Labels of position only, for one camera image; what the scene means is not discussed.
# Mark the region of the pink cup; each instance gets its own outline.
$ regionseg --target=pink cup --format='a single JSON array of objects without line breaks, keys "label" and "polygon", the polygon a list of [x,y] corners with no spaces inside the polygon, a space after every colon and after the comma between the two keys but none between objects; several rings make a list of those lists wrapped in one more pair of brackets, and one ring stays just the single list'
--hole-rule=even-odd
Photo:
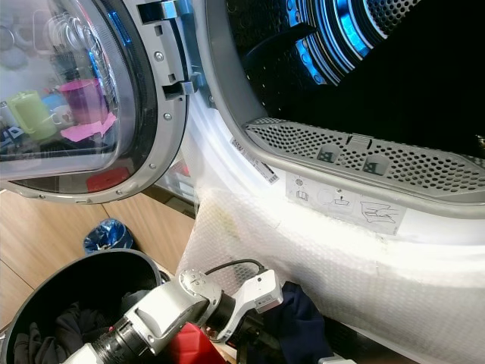
[{"label": "pink cup", "polygon": [[97,79],[71,81],[60,86],[59,91],[67,100],[78,124],[105,122],[108,108]]}]

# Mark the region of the perforated filter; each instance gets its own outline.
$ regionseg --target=perforated filter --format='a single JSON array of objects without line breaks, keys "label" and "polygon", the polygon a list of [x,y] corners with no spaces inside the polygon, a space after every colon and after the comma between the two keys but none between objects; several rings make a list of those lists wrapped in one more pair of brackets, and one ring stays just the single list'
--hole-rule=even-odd
[{"label": "perforated filter", "polygon": [[403,17],[420,0],[365,0],[371,20],[384,35],[388,36]]},{"label": "perforated filter", "polygon": [[485,202],[483,160],[289,121],[246,125],[261,148],[360,179],[450,202]]}]

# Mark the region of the plastic wrap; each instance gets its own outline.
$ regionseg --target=plastic wrap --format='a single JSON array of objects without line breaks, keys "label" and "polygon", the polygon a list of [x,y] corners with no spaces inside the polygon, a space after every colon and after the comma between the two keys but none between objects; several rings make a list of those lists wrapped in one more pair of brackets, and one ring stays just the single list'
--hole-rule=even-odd
[{"label": "plastic wrap", "polygon": [[[485,246],[387,240],[284,199],[204,189],[179,269],[243,258],[301,284],[326,316],[385,337],[421,362],[485,357]],[[250,265],[214,273],[232,294]]]}]

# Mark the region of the instruction sticker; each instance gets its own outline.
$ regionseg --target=instruction sticker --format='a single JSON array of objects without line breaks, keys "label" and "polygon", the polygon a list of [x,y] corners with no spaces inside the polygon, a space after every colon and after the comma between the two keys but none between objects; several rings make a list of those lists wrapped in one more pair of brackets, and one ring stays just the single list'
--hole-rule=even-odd
[{"label": "instruction sticker", "polygon": [[396,235],[406,208],[332,187],[297,174],[286,174],[286,196],[325,215]]},{"label": "instruction sticker", "polygon": [[273,172],[273,170],[266,164],[263,163],[256,158],[254,158],[252,155],[250,155],[244,148],[241,146],[237,140],[234,138],[230,141],[230,143],[236,148],[239,153],[249,162],[251,165],[256,168],[256,171],[258,171],[261,176],[264,177],[265,180],[267,180],[270,184],[275,184],[280,178]]}]

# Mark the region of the screw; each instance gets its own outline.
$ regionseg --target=screw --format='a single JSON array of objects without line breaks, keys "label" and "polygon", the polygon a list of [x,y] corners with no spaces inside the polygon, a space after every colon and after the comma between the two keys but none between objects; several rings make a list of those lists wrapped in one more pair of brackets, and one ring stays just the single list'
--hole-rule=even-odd
[{"label": "screw", "polygon": [[154,56],[158,62],[162,62],[164,60],[164,55],[161,52],[155,52]]}]

